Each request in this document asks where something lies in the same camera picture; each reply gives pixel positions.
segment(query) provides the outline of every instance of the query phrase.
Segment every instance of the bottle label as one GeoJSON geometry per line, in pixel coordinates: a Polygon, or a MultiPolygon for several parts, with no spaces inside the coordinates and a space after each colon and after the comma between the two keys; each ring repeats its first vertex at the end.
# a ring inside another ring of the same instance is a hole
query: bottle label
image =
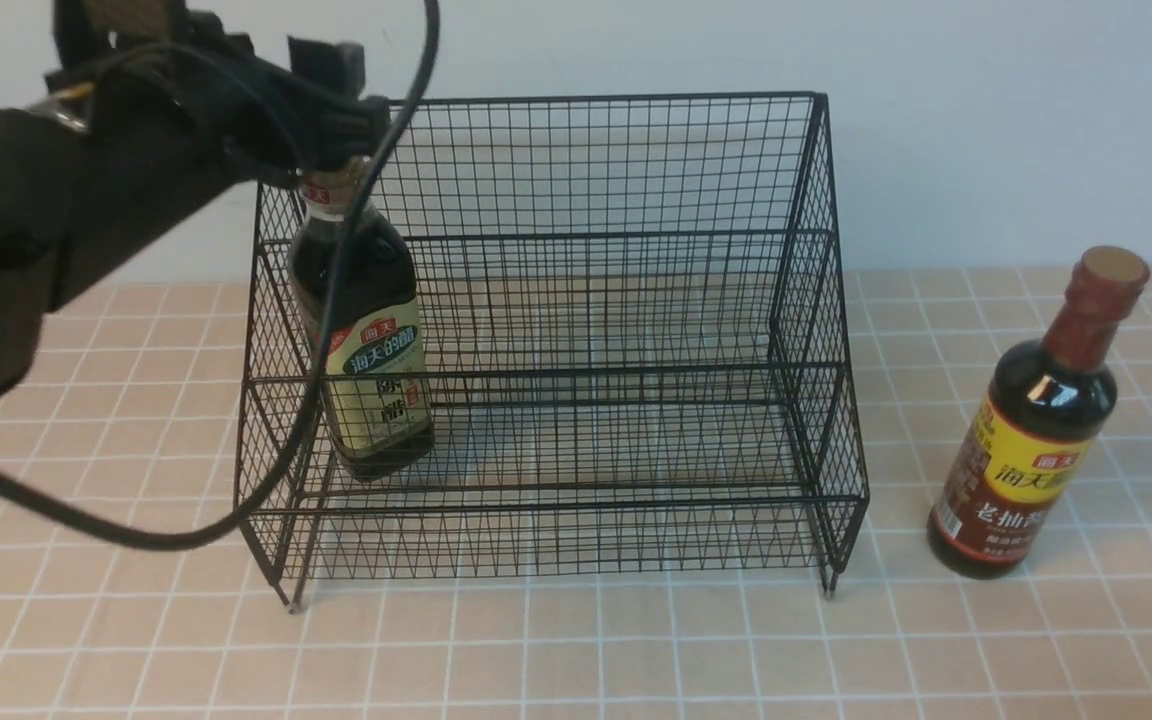
{"type": "Polygon", "coordinates": [[[986,396],[935,503],[942,537],[972,560],[1023,559],[1092,442],[1030,434],[986,396]]]}
{"type": "Polygon", "coordinates": [[[367,379],[374,373],[424,373],[420,305],[387,306],[332,336],[328,401],[340,442],[356,454],[380,450],[429,423],[429,387],[419,379],[367,379]]]}

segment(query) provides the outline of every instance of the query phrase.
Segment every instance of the soy sauce bottle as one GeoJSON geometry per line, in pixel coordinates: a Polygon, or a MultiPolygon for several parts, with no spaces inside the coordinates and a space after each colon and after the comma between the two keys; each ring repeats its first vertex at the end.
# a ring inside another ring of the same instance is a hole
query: soy sauce bottle
{"type": "Polygon", "coordinates": [[[1093,247],[1043,340],[998,362],[927,520],[932,552],[947,568],[991,579],[1025,559],[1114,411],[1119,392],[1105,357],[1147,280],[1137,255],[1093,247]]]}
{"type": "Polygon", "coordinates": [[[306,177],[302,183],[306,221],[288,251],[291,286],[310,342],[319,342],[320,332],[332,333],[324,415],[340,462],[361,483],[394,473],[434,446],[429,384],[372,377],[422,373],[425,357],[411,252],[370,204],[348,247],[333,327],[321,327],[329,268],[342,251],[340,225],[364,167],[359,159],[338,173],[306,177]]]}

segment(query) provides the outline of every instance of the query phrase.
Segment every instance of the black metal wire rack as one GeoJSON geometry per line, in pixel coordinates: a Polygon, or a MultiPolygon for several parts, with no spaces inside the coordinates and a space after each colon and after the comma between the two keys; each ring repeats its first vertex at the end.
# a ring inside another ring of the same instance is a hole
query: black metal wire rack
{"type": "MultiPolygon", "coordinates": [[[[374,200],[420,274],[435,447],[358,484],[320,423],[243,528],[285,605],[311,578],[782,566],[833,592],[869,488],[826,96],[427,101],[374,200]]],[[[260,188],[236,502],[305,391],[302,218],[260,188]]]]}

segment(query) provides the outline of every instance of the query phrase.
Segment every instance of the tiled countertop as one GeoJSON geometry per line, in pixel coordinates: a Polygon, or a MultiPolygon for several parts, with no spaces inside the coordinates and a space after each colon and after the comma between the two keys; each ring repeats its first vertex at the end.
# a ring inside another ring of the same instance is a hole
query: tiled countertop
{"type": "MultiPolygon", "coordinates": [[[[1152,283],[1121,395],[1014,578],[961,582],[923,521],[1001,348],[1067,268],[849,274],[873,487],[832,601],[814,575],[311,588],[289,616],[241,538],[142,555],[0,503],[0,717],[1152,719],[1152,283]]],[[[93,291],[0,404],[0,467],[161,529],[228,510],[247,288],[93,291]]]]}

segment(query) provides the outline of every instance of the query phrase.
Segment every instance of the black wire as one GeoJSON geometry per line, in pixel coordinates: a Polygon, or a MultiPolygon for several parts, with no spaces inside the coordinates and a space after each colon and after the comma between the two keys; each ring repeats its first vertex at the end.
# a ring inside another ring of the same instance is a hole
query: black wire
{"type": "MultiPolygon", "coordinates": [[[[332,263],[332,268],[329,268],[328,278],[328,296],[324,302],[324,318],[323,327],[332,328],[335,323],[338,323],[339,306],[338,306],[338,295],[340,279],[343,278],[346,270],[346,258],[349,252],[346,251],[346,245],[349,242],[355,241],[357,237],[357,230],[361,227],[362,213],[366,209],[367,200],[371,197],[372,188],[376,187],[376,182],[380,179],[380,172],[384,169],[385,164],[389,161],[389,156],[393,154],[394,147],[397,146],[397,142],[401,141],[403,131],[406,131],[408,124],[411,123],[412,115],[416,114],[416,106],[420,104],[422,97],[425,96],[425,90],[429,88],[430,77],[434,74],[434,60],[438,55],[438,38],[440,32],[439,6],[438,0],[424,0],[425,3],[425,46],[420,52],[420,65],[416,69],[416,77],[412,78],[411,86],[408,88],[407,97],[403,99],[401,108],[397,111],[397,115],[393,119],[393,123],[389,126],[389,130],[385,132],[384,137],[380,139],[379,146],[376,147],[376,154],[372,156],[372,160],[367,165],[366,176],[362,180],[358,195],[353,200],[353,205],[349,206],[349,211],[346,214],[346,220],[340,225],[339,232],[339,243],[340,250],[332,263]]],[[[209,61],[212,67],[220,69],[221,73],[227,73],[222,65],[217,63],[215,60],[207,58],[202,53],[192,50],[181,50],[182,46],[169,45],[174,51],[179,53],[184,53],[197,59],[209,61]]],[[[150,47],[142,46],[132,50],[134,55],[141,55],[151,51],[150,47]]],[[[237,85],[243,88],[252,97],[260,99],[251,88],[244,85],[244,83],[234,77],[233,73],[229,73],[230,78],[236,79],[237,85]]],[[[270,114],[275,119],[276,113],[270,114]]],[[[294,145],[294,138],[290,132],[287,132],[287,128],[279,124],[279,131],[285,134],[285,137],[293,142],[291,151],[301,159],[302,154],[294,145]]],[[[92,515],[90,511],[79,510],[78,507],[69,505],[67,502],[61,502],[54,497],[46,495],[37,491],[37,488],[29,487],[24,483],[20,483],[17,479],[9,477],[9,475],[0,473],[0,497],[3,500],[14,502],[24,509],[37,511],[38,515],[45,516],[47,520],[54,520],[61,525],[68,526],[74,530],[78,530],[84,535],[101,539],[101,541],[109,541],[115,544],[122,544],[124,547],[131,547],[134,550],[153,550],[153,551],[181,551],[181,550],[194,550],[197,547],[205,546],[213,541],[218,541],[221,537],[227,536],[233,532],[234,529],[251,516],[252,511],[259,510],[260,506],[270,500],[273,495],[274,488],[278,487],[280,482],[283,482],[285,475],[291,469],[291,462],[296,458],[298,452],[301,452],[301,446],[305,442],[308,437],[308,431],[314,424],[314,416],[317,415],[317,399],[323,387],[323,379],[326,369],[326,356],[328,356],[329,347],[332,346],[332,333],[321,332],[319,336],[319,346],[314,348],[314,364],[310,373],[310,379],[308,379],[305,396],[301,400],[301,408],[296,412],[296,419],[291,424],[291,433],[288,434],[287,442],[280,448],[278,456],[275,456],[274,465],[271,467],[270,472],[265,475],[260,484],[257,484],[250,497],[247,498],[242,503],[238,503],[236,509],[230,511],[229,515],[225,515],[223,518],[217,520],[215,523],[205,525],[203,528],[197,528],[195,530],[189,530],[189,532],[183,533],[156,533],[149,532],[147,530],[142,530],[138,528],[131,528],[128,525],[113,523],[113,521],[100,518],[100,516],[92,515]]]]}

